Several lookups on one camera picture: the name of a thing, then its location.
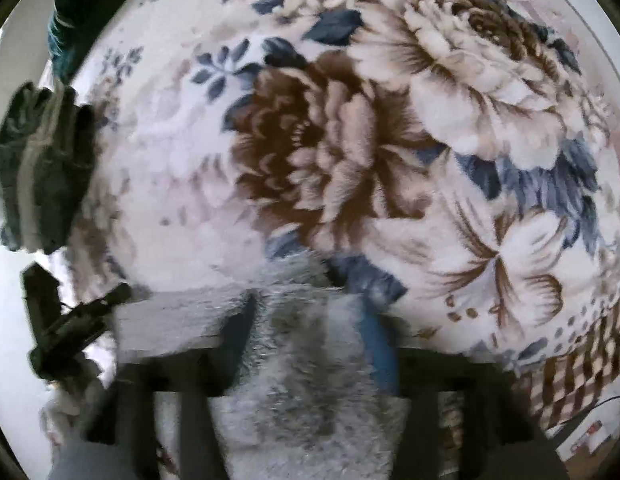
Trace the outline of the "stack of folded clothes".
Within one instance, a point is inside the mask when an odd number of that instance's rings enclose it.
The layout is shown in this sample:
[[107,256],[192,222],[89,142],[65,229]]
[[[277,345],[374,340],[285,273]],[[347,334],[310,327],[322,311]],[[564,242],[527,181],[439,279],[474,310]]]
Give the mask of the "stack of folded clothes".
[[95,167],[95,114],[75,89],[22,84],[0,125],[1,244],[51,255],[64,247]]

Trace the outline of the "grey fluffy fleece pants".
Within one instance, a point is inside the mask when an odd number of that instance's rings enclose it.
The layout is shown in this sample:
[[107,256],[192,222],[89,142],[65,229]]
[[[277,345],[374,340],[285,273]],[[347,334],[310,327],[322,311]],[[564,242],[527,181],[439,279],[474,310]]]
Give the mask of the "grey fluffy fleece pants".
[[255,324],[225,396],[211,404],[234,479],[383,479],[406,406],[373,377],[367,314],[403,294],[361,257],[271,261],[245,283],[150,292],[115,314],[121,359],[215,344],[244,307]]

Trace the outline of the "dark teal velvet robe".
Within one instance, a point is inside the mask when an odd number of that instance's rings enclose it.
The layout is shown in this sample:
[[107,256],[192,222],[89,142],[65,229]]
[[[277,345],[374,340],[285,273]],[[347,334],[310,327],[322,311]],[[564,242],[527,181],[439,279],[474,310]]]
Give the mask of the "dark teal velvet robe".
[[126,0],[53,0],[48,50],[53,74],[69,84],[97,37]]

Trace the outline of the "floral bed blanket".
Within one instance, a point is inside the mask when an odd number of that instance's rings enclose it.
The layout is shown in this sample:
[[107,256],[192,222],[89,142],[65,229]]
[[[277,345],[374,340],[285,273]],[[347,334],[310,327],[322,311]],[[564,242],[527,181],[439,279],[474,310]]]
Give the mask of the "floral bed blanket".
[[361,257],[406,344],[620,431],[620,69],[576,0],[128,0],[75,78],[78,300]]

